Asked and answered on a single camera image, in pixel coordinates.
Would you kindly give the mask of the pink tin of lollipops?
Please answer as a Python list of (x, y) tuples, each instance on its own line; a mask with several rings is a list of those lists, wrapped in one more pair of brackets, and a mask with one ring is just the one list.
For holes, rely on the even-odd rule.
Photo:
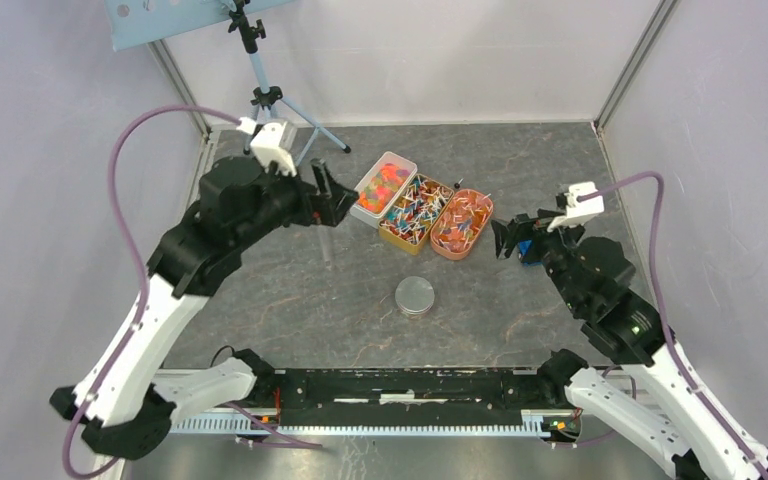
[(494, 211), (490, 194), (458, 190), (430, 233), (432, 249), (449, 260), (469, 255)]

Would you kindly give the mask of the white tin of gummies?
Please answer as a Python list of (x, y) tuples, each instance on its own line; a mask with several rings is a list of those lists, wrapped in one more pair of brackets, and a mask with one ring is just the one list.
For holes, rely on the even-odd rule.
[(351, 207), (350, 215), (377, 228), (417, 172), (418, 166), (413, 161), (385, 152), (356, 185), (359, 199)]

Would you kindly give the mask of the yellow tin of lollipops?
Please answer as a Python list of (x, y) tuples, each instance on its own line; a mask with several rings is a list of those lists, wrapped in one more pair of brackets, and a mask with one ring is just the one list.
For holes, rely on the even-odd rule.
[(452, 187), (416, 174), (379, 221), (379, 236), (411, 255), (418, 255), (454, 194)]

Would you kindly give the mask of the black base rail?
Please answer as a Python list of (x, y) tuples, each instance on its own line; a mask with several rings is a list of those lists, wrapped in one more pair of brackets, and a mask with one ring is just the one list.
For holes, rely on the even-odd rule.
[(238, 406), (273, 408), (282, 427), (501, 427), (524, 410), (571, 410), (533, 369), (286, 369)]

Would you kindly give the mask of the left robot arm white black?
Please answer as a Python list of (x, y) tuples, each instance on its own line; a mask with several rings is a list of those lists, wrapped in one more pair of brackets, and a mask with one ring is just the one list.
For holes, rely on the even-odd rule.
[(50, 397), (90, 450), (137, 460), (185, 419), (229, 402), (257, 408), (272, 399), (273, 368), (251, 350), (173, 381), (155, 375), (247, 249), (281, 227), (334, 227), (344, 220), (358, 193), (338, 183), (322, 160), (312, 169), (314, 179), (306, 182), (251, 156), (229, 156), (200, 178), (198, 199), (162, 236), (102, 358), (79, 384)]

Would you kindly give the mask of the blue toy brick car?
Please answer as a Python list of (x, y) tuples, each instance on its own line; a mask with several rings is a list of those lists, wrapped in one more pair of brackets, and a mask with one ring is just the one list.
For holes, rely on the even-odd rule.
[(531, 240), (524, 240), (517, 244), (517, 258), (523, 265), (533, 265), (534, 260), (531, 256), (531, 247), (533, 242)]

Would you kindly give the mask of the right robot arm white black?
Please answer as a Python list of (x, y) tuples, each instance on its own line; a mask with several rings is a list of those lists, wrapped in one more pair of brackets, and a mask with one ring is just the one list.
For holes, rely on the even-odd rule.
[(643, 387), (661, 412), (620, 393), (567, 349), (539, 368), (540, 400), (551, 408), (570, 403), (597, 417), (673, 479), (768, 479), (768, 447), (706, 394), (673, 331), (630, 289), (636, 268), (621, 244), (587, 237), (582, 226), (549, 230), (548, 215), (542, 210), (536, 218), (492, 221), (497, 255), (509, 257), (528, 243), (520, 260), (545, 270), (589, 343)]

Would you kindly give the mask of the clear plastic scoop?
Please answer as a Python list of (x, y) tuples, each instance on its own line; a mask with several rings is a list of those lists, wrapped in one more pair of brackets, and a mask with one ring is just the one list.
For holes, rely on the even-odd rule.
[(332, 228), (326, 225), (318, 225), (316, 231), (319, 238), (324, 266), (327, 270), (332, 270), (335, 258)]

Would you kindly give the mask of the light blue perforated plate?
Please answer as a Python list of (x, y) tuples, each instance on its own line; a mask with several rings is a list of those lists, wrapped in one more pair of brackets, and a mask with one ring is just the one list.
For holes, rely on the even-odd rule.
[(105, 0), (115, 51), (163, 40), (178, 34), (231, 20), (229, 13), (254, 14), (290, 3), (290, 0)]

